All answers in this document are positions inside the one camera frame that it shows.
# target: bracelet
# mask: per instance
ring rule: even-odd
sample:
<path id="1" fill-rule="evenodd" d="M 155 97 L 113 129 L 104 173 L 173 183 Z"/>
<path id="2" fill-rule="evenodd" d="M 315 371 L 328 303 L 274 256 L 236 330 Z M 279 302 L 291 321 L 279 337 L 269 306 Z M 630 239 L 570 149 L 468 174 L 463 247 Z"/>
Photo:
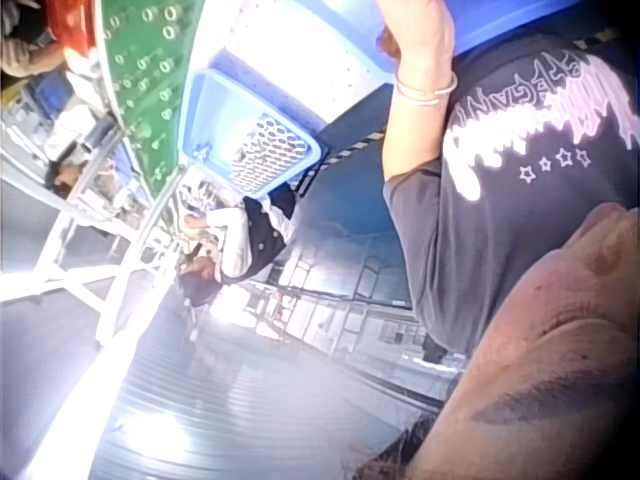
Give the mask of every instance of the bracelet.
<path id="1" fill-rule="evenodd" d="M 440 103 L 440 99 L 437 97 L 444 97 L 445 95 L 449 95 L 457 87 L 458 87 L 458 76 L 454 72 L 451 72 L 451 83 L 447 88 L 443 88 L 441 90 L 434 90 L 429 100 L 422 100 L 422 98 L 427 96 L 427 92 L 424 92 L 422 90 L 416 90 L 415 88 L 411 88 L 405 85 L 400 81 L 400 79 L 398 78 L 398 74 L 396 73 L 396 91 L 413 105 L 420 105 L 420 106 L 438 105 Z"/>

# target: white star print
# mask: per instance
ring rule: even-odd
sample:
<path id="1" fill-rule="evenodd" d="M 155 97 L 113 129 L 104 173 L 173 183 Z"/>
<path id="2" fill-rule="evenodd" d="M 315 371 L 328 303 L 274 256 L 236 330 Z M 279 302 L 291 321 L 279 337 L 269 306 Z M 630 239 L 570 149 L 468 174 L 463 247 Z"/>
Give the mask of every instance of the white star print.
<path id="1" fill-rule="evenodd" d="M 560 153 L 556 155 L 556 158 L 560 162 L 561 167 L 566 167 L 567 165 L 573 165 L 571 161 L 571 153 L 567 152 L 564 148 L 560 149 Z"/>
<path id="2" fill-rule="evenodd" d="M 531 167 L 520 167 L 520 179 L 527 182 L 527 184 L 531 184 L 533 180 L 536 178 L 536 174 L 533 173 L 533 168 Z"/>
<path id="3" fill-rule="evenodd" d="M 542 168 L 543 172 L 551 171 L 551 162 L 547 160 L 547 157 L 542 157 L 542 160 L 540 160 L 540 167 Z"/>
<path id="4" fill-rule="evenodd" d="M 578 154 L 578 160 L 580 160 L 580 163 L 582 163 L 582 166 L 584 168 L 587 168 L 589 165 L 591 165 L 591 159 L 587 155 L 587 152 L 585 152 L 584 150 L 576 149 L 576 153 Z"/>

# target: black vest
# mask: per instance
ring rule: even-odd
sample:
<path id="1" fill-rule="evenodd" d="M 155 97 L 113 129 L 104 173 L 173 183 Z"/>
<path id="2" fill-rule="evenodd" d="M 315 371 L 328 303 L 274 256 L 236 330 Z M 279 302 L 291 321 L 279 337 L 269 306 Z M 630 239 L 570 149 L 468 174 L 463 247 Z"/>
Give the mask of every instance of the black vest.
<path id="1" fill-rule="evenodd" d="M 296 206 L 296 198 L 289 184 L 285 183 L 272 190 L 269 193 L 269 198 L 271 205 L 278 207 L 284 216 L 291 220 Z M 242 201 L 248 219 L 251 265 L 239 277 L 228 277 L 224 272 L 220 272 L 224 285 L 240 283 L 257 275 L 267 265 L 273 263 L 287 246 L 280 232 L 271 225 L 269 214 L 262 208 L 260 202 L 249 197 L 244 197 Z"/>

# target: metal railing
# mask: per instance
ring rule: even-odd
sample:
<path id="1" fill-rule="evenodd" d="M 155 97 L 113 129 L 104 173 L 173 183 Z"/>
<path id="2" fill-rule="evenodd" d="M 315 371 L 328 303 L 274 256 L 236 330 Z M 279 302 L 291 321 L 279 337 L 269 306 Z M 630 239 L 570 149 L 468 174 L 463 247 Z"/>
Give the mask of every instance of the metal railing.
<path id="1" fill-rule="evenodd" d="M 158 227 L 163 210 L 170 203 L 187 170 L 186 167 L 181 166 L 174 172 L 138 229 L 126 225 L 109 212 L 96 209 L 87 201 L 86 195 L 88 187 L 100 171 L 104 160 L 122 141 L 123 136 L 119 128 L 115 128 L 107 135 L 101 147 L 88 161 L 66 199 L 47 190 L 42 182 L 33 178 L 28 169 L 21 168 L 21 162 L 18 159 L 6 150 L 0 150 L 2 157 L 0 178 L 59 212 L 34 270 L 27 273 L 0 275 L 0 285 L 7 287 L 2 288 L 0 301 L 17 300 L 64 288 L 100 313 L 96 340 L 103 346 L 109 343 L 115 334 L 118 312 L 132 272 L 144 269 L 157 276 L 164 275 L 168 268 L 175 267 L 175 265 L 166 265 L 167 262 L 163 262 L 163 258 L 166 256 L 173 259 L 175 263 L 178 247 L 176 238 Z M 95 227 L 115 235 L 116 240 L 112 250 L 117 247 L 121 239 L 128 240 L 130 244 L 122 263 L 63 270 L 58 264 L 59 259 L 78 225 Z M 141 261 L 145 249 L 151 249 L 154 252 L 154 258 L 150 263 Z M 104 300 L 86 286 L 91 282 L 111 277 L 114 281 Z"/>

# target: green perforated panel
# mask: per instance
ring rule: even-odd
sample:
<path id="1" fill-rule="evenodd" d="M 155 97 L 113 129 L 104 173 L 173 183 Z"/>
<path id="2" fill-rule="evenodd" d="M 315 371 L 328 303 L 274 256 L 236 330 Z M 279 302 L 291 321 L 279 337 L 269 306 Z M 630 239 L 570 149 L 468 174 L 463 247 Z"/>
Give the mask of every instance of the green perforated panel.
<path id="1" fill-rule="evenodd" d="M 155 196 L 178 165 L 180 105 L 204 0 L 99 3 L 107 87 Z"/>

